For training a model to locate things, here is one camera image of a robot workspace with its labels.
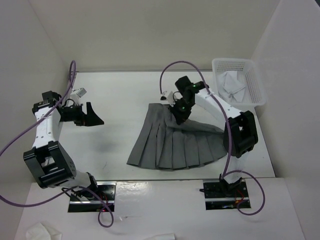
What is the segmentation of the grey pleated skirt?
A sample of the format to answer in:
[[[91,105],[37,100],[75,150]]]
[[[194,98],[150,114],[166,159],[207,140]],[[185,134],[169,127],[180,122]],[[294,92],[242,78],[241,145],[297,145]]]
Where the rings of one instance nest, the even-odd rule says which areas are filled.
[[[151,103],[127,164],[149,170],[184,170],[214,163],[226,156],[224,131],[187,120],[178,125],[169,105]]]

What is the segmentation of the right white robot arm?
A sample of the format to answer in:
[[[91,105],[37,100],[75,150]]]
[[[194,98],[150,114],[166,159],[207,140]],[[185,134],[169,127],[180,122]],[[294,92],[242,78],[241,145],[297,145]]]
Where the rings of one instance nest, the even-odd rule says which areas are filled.
[[[169,109],[178,125],[187,121],[194,105],[225,122],[223,147],[227,151],[227,161],[219,176],[219,192],[229,197],[241,184],[241,162],[258,142],[255,117],[249,110],[243,112],[232,107],[202,81],[192,83],[187,76],[183,76],[175,82],[175,86],[181,98]]]

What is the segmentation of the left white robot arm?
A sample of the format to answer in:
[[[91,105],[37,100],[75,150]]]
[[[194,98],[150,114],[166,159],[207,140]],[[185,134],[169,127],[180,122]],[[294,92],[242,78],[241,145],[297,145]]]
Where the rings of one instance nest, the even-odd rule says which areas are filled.
[[[59,142],[64,122],[73,122],[79,127],[95,127],[104,121],[94,112],[90,102],[86,112],[82,104],[70,106],[59,104],[61,95],[47,91],[42,101],[33,105],[32,113],[39,124],[36,127],[32,148],[23,154],[23,160],[40,188],[73,188],[78,199],[94,200],[100,188],[89,172],[80,172]]]

